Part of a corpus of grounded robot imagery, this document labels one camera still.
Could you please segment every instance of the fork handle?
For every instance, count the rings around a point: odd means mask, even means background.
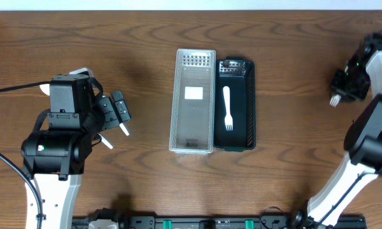
[[[230,91],[228,86],[224,86],[223,90],[223,99],[225,101],[225,109],[228,115],[230,115]]]

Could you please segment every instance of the white label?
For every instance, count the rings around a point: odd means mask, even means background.
[[[185,99],[202,99],[203,87],[185,87]]]

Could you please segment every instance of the green tape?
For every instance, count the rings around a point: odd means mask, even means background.
[[[253,220],[246,220],[244,223],[246,225],[246,229],[255,229]]]
[[[163,229],[171,229],[171,220],[163,220]]]

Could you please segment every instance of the white backdrop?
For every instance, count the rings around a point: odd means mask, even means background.
[[[0,0],[0,10],[382,10],[382,0]]]

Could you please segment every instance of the white fork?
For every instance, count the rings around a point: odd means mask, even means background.
[[[223,99],[225,101],[225,110],[227,114],[225,115],[225,128],[227,131],[231,131],[234,128],[234,121],[230,115],[230,91],[228,86],[224,86]]]

